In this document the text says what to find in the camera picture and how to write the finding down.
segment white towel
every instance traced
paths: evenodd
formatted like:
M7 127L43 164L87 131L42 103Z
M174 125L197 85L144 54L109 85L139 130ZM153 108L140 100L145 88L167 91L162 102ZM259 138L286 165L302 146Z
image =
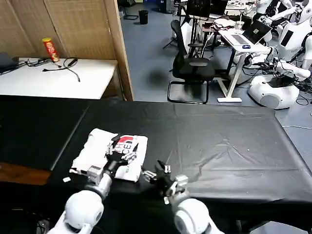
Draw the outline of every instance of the white towel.
M79 156L74 159L70 172L85 175L91 166L103 168L107 163L106 152L108 145L112 143L111 139L117 134L110 133L101 129L94 129L89 134L84 148ZM116 172L116 178L137 182L143 165L146 148L147 137L124 135L120 138L115 149L120 153L132 152L138 144L136 159L127 166L121 166Z

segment red can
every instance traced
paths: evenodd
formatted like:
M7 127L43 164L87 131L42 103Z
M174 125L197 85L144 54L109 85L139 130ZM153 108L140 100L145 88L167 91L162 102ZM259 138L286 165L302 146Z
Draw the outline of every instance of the red can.
M52 42L51 38L44 38L42 39L43 44L47 48L47 51L52 59L53 62L58 62L59 61L59 56L57 51L55 50L54 44Z

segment black table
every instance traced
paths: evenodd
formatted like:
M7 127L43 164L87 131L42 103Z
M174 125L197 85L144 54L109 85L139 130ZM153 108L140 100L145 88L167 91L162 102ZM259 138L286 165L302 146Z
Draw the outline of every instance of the black table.
M0 96L0 161L52 171L89 103Z
M37 206L54 201L45 205L60 215L66 198L83 187L83 177L70 175L68 183L62 179L94 128L147 136L144 167L152 170L161 159L171 164L173 176L187 175L190 194L204 201L216 220L247 220L244 230L268 220L311 228L306 215L312 207L311 171L274 110L259 107L92 101L36 196ZM23 197L15 195L14 200ZM142 179L136 184L115 181L106 202L106 207L127 210L128 217L139 204L165 207Z

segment wooden wall panel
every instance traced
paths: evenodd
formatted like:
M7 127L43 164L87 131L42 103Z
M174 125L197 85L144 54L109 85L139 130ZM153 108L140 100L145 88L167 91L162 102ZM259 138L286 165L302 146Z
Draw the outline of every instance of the wooden wall panel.
M103 0L45 0L68 56L115 59Z
M12 57L36 54L9 0L0 0L0 51Z
M128 101L133 101L134 97L131 85L130 70L127 60L126 47L122 34L117 0L105 0L105 5L112 32L112 40L115 49L116 59L118 61L123 91L126 99Z
M10 1L23 29L37 52L37 57L48 57L42 38L52 38L59 56L65 58L66 53L59 41L43 0Z

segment black trash bin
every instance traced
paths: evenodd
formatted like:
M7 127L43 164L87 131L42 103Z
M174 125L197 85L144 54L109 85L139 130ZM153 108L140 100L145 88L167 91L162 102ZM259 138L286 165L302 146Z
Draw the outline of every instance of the black trash bin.
M140 24L147 24L148 23L148 11L141 10L138 12L138 16L140 17Z

